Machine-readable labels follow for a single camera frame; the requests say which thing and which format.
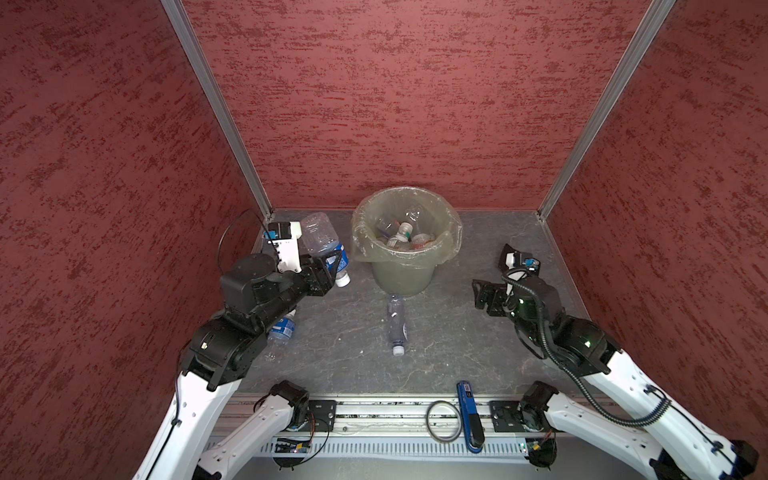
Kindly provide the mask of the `crushed blue label bottle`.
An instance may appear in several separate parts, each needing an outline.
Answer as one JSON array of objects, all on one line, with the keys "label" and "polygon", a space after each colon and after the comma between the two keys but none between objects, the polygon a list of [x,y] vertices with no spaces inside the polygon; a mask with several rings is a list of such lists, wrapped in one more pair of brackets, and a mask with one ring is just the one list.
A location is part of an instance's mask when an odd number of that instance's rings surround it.
[{"label": "crushed blue label bottle", "polygon": [[323,212],[316,212],[306,216],[300,224],[301,240],[309,254],[325,253],[336,248],[344,251],[344,271],[335,274],[335,284],[346,287],[351,281],[347,272],[348,256],[329,217]]}]

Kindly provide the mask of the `blue label bottle white cap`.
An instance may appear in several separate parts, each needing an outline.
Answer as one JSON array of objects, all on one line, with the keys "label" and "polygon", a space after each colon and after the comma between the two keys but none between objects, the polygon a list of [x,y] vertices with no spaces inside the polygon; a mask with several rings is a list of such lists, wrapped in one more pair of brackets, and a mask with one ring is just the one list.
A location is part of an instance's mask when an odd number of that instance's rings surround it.
[{"label": "blue label bottle white cap", "polygon": [[270,328],[267,338],[269,357],[274,358],[291,342],[296,329],[296,313],[296,309],[289,311]]}]

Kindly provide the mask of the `clear crushed bottle white cap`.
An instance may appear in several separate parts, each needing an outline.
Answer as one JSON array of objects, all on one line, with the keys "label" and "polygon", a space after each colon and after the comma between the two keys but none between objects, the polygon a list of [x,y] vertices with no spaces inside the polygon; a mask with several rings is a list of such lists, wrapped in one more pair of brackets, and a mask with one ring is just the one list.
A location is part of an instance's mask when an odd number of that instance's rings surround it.
[{"label": "clear crushed bottle white cap", "polygon": [[404,356],[408,342],[404,299],[392,295],[388,300],[387,313],[392,354],[396,357]]}]

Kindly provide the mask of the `green label clear bottle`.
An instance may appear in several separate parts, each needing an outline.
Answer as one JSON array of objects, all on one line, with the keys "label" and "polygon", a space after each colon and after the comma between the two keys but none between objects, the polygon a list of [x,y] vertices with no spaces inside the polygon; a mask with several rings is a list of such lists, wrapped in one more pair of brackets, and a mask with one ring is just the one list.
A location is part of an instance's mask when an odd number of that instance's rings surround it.
[{"label": "green label clear bottle", "polygon": [[413,225],[409,222],[402,222],[400,223],[399,231],[396,235],[392,236],[387,240],[387,247],[388,248],[396,248],[401,247],[403,245],[407,245],[411,242],[411,237],[413,233]]}]

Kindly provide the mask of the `red label bottle red cap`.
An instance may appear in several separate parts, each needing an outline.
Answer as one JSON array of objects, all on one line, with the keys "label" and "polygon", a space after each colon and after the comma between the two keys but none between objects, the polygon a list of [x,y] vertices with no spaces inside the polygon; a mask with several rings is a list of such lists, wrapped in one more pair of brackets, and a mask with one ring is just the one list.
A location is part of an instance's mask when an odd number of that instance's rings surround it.
[{"label": "red label bottle red cap", "polygon": [[431,242],[435,240],[435,236],[432,234],[421,233],[411,238],[411,248],[413,250],[420,250],[427,247]]}]

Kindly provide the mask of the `clear bottle blue cap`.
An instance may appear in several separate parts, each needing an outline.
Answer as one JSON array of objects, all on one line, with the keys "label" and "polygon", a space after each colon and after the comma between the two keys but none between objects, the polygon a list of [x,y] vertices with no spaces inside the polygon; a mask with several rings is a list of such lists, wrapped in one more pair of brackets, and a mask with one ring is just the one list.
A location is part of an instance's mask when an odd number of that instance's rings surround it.
[{"label": "clear bottle blue cap", "polygon": [[380,218],[376,223],[376,231],[384,238],[396,235],[400,228],[400,222],[391,218]]}]

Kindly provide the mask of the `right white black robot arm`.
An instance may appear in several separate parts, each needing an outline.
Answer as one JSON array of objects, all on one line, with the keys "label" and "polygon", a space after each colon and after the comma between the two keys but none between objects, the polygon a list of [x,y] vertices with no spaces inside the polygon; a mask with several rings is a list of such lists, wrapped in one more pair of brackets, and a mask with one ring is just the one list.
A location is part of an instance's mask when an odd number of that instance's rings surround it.
[{"label": "right white black robot arm", "polygon": [[587,402],[536,381],[518,403],[527,430],[569,433],[648,479],[746,479],[755,472],[752,445],[697,420],[597,324],[568,314],[538,276],[510,269],[502,283],[475,280],[472,289],[477,309],[511,320],[523,345],[551,361]]}]

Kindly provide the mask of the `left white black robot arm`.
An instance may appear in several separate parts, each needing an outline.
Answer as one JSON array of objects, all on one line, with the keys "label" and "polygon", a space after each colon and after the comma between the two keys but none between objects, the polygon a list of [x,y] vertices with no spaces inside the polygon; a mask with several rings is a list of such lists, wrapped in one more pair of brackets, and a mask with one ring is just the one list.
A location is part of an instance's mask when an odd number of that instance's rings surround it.
[{"label": "left white black robot arm", "polygon": [[260,405],[214,447],[206,446],[224,407],[239,389],[271,328],[307,296],[335,285],[343,253],[304,254],[297,271],[257,253],[220,278],[223,311],[196,330],[180,361],[174,396],[135,476],[138,479],[231,479],[256,451],[308,420],[308,392],[290,381],[274,385]]}]

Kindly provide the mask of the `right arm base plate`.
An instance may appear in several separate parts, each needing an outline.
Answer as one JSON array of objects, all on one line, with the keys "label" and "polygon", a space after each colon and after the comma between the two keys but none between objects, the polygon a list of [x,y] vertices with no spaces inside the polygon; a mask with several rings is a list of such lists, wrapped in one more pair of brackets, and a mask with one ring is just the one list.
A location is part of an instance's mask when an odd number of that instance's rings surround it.
[{"label": "right arm base plate", "polygon": [[492,400],[488,403],[494,431],[497,433],[557,432],[543,410],[529,402]]}]

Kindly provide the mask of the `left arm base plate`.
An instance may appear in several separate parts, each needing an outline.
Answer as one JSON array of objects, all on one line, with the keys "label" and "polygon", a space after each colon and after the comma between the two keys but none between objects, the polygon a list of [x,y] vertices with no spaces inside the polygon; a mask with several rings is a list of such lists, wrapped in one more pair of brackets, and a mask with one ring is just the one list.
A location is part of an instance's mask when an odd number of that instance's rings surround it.
[{"label": "left arm base plate", "polygon": [[310,399],[294,409],[285,432],[328,432],[334,428],[338,402]]}]

